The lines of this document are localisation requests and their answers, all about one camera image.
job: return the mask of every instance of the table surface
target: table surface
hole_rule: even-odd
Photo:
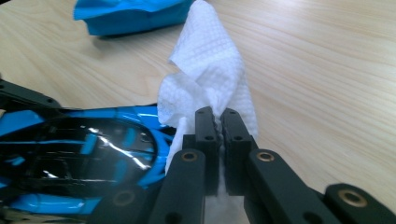
[[[396,212],[396,2],[208,2],[246,64],[259,146],[313,189],[349,183]],[[0,6],[3,79],[68,107],[156,102],[182,26],[90,36],[74,4]]]

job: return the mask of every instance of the wooden table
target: wooden table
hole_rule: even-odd
[[[313,189],[345,182],[396,212],[396,2],[208,1],[239,48],[260,147]],[[92,108],[156,102],[182,26],[89,36],[75,1],[0,6],[7,81]]]

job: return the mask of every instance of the wood grain surface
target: wood grain surface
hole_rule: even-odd
[[[313,189],[345,182],[396,212],[396,2],[208,2],[244,58],[259,146]],[[182,26],[89,36],[74,4],[0,6],[3,78],[69,107],[156,102]]]

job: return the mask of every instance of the blue cloth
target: blue cloth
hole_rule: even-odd
[[[180,24],[192,0],[78,0],[74,19],[90,35],[123,35]]]

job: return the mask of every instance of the white cloth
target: white cloth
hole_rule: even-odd
[[[257,135],[242,58],[207,2],[192,4],[170,63],[181,71],[165,77],[158,97],[160,123],[177,128],[166,170],[183,135],[194,133],[195,111],[202,107],[210,105],[217,119],[226,107],[238,111],[249,133]]]

